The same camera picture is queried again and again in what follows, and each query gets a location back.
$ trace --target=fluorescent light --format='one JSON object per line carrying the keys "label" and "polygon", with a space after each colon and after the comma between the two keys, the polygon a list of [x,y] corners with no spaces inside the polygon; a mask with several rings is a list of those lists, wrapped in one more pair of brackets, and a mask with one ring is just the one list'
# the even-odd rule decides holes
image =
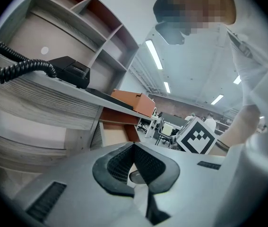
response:
{"label": "fluorescent light", "polygon": [[170,91],[170,87],[169,87],[169,85],[168,85],[168,83],[167,83],[166,81],[164,82],[164,85],[165,85],[166,91],[167,91],[168,93],[171,93],[171,91]]}
{"label": "fluorescent light", "polygon": [[147,47],[148,47],[149,51],[151,52],[151,54],[153,56],[153,59],[154,59],[154,61],[156,63],[157,68],[159,70],[163,70],[163,67],[161,65],[159,56],[158,56],[157,51],[156,51],[156,49],[154,47],[153,41],[147,40],[147,41],[145,41],[145,43],[147,44]]}
{"label": "fluorescent light", "polygon": [[224,97],[224,95],[220,94],[212,103],[211,105],[215,105],[217,102],[219,102],[222,98]]}
{"label": "fluorescent light", "polygon": [[241,78],[240,78],[240,76],[238,76],[238,77],[236,78],[236,80],[233,81],[234,84],[239,84],[240,82],[241,82]]}

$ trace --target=cardboard box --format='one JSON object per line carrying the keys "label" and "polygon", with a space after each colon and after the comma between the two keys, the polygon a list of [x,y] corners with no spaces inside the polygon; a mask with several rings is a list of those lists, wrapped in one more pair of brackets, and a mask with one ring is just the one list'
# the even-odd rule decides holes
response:
{"label": "cardboard box", "polygon": [[111,96],[133,106],[133,110],[137,113],[148,117],[151,117],[153,114],[155,102],[143,93],[132,93],[114,89]]}

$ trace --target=laboratory room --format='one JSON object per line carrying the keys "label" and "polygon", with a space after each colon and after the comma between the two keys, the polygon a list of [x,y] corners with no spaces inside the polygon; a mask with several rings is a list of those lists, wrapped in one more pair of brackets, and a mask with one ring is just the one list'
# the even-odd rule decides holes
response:
{"label": "laboratory room", "polygon": [[11,216],[220,227],[268,209],[268,16],[255,0],[11,1],[0,17]]}

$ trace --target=white wall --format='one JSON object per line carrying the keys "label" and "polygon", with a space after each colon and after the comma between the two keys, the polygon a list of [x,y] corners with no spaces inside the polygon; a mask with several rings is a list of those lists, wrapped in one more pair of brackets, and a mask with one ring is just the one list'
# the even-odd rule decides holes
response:
{"label": "white wall", "polygon": [[130,72],[126,73],[120,90],[133,93],[144,93],[147,95],[147,90],[141,85],[141,83]]}
{"label": "white wall", "polygon": [[156,0],[100,0],[125,25],[138,44],[142,44],[156,24],[153,5]]}
{"label": "white wall", "polygon": [[[23,1],[24,0],[13,0],[11,2],[0,17],[0,27],[13,10]],[[156,23],[152,10],[155,0],[100,1],[102,1],[119,18],[138,44],[144,42],[147,34]],[[127,82],[125,82],[124,85],[125,88],[129,88]],[[141,92],[143,92],[143,88],[139,88],[137,83],[133,88],[135,88],[134,90],[141,90]],[[65,129],[20,119],[0,110],[0,135],[7,139],[36,146],[62,148]]]}

